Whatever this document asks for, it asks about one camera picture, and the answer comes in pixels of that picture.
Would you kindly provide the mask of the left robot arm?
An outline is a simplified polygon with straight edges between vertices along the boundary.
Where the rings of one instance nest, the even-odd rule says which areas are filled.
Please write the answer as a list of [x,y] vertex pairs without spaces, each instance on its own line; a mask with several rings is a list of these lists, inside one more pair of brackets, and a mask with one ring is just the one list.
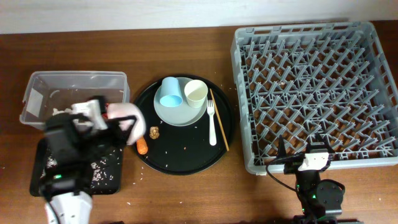
[[114,152],[127,144],[137,118],[109,119],[102,130],[80,131],[75,120],[89,121],[78,113],[60,113],[45,123],[45,140],[57,165],[45,171],[39,191],[45,199],[49,223],[88,223],[93,207],[92,163],[116,163]]

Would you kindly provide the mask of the cream white cup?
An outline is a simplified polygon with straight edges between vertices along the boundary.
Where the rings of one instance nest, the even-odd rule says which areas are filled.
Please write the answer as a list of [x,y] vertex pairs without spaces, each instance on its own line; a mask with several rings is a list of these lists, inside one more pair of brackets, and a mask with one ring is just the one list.
[[200,108],[208,94],[208,87],[201,80],[191,80],[184,87],[187,103],[192,108]]

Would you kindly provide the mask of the pink bowl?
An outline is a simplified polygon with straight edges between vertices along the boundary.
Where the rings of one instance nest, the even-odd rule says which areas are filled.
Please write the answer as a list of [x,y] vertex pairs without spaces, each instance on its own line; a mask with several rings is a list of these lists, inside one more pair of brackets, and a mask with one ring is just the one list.
[[132,103],[111,103],[108,105],[107,115],[109,119],[121,119],[119,127],[127,134],[127,145],[133,145],[146,132],[144,115]]

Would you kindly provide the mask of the red snack wrapper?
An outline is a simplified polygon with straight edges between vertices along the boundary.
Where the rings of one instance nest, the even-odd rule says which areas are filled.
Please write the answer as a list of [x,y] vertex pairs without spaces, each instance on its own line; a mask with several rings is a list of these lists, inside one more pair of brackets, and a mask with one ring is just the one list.
[[105,103],[103,106],[101,106],[101,116],[104,120],[108,120],[108,106],[109,103]]

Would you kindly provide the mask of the brown food chunk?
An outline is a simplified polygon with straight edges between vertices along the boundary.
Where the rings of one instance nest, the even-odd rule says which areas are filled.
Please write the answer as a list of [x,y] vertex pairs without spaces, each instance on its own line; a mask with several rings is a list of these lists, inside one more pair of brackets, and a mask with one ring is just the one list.
[[150,127],[149,137],[151,139],[157,139],[157,138],[159,138],[159,136],[160,136],[159,127],[158,126]]

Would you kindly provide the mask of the light blue cup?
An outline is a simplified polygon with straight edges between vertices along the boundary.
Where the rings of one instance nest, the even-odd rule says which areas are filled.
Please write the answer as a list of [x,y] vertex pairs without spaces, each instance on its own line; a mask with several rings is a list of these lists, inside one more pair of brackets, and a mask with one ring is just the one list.
[[165,77],[160,88],[160,104],[165,107],[174,108],[182,104],[182,93],[180,84],[175,77]]

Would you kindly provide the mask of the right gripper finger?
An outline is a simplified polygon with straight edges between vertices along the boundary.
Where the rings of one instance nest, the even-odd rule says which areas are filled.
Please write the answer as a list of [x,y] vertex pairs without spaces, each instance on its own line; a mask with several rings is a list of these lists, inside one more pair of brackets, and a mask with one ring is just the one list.
[[286,149],[285,149],[285,142],[284,138],[282,135],[279,136],[279,145],[278,145],[278,151],[277,151],[277,158],[283,158],[286,157]]
[[323,138],[319,133],[316,133],[315,135],[316,142],[315,142],[315,149],[316,150],[326,150],[327,153],[334,153],[334,150],[331,148],[331,146],[328,144],[327,140]]

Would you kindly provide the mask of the orange carrot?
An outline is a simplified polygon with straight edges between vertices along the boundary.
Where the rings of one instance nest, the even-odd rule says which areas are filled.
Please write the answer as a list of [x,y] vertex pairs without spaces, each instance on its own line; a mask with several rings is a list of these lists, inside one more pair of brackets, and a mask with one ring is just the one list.
[[139,139],[136,141],[136,147],[137,147],[137,152],[138,152],[140,155],[147,154],[147,152],[148,152],[148,146],[147,146],[147,143],[146,143],[146,141],[145,141],[145,139],[144,139],[143,137],[139,138]]

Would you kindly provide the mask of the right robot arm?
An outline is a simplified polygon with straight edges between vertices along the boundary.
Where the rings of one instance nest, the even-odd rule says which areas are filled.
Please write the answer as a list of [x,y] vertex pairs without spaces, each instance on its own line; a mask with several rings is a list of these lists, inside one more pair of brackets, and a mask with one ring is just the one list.
[[305,151],[289,156],[283,137],[279,137],[278,163],[284,165],[284,174],[295,176],[294,192],[302,206],[303,214],[294,216],[293,223],[338,222],[336,217],[342,214],[345,186],[320,177],[330,167],[334,155],[334,150],[319,134],[306,145]]

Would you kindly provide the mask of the food scraps and rice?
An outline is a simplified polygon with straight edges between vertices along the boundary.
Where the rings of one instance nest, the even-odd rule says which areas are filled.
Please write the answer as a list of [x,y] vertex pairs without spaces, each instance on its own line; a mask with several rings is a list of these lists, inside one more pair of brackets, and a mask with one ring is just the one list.
[[[91,163],[93,169],[93,178],[91,181],[91,187],[93,189],[118,189],[121,185],[121,168],[123,161],[123,149],[111,148],[112,151],[105,156],[104,159],[100,159],[96,162]],[[39,173],[39,180],[43,179],[46,175],[45,170],[56,168],[58,163],[53,158],[50,149],[44,151],[44,155],[39,159],[41,165],[38,167],[42,168]]]

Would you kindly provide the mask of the white tissue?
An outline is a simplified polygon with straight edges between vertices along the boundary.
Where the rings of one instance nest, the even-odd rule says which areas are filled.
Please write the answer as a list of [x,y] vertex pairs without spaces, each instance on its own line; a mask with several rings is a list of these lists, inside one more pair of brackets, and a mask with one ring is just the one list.
[[66,108],[66,109],[64,109],[64,110],[58,110],[58,109],[54,108],[54,109],[53,109],[52,115],[55,116],[55,115],[61,114],[61,113],[72,114],[73,111],[72,111],[70,108]]

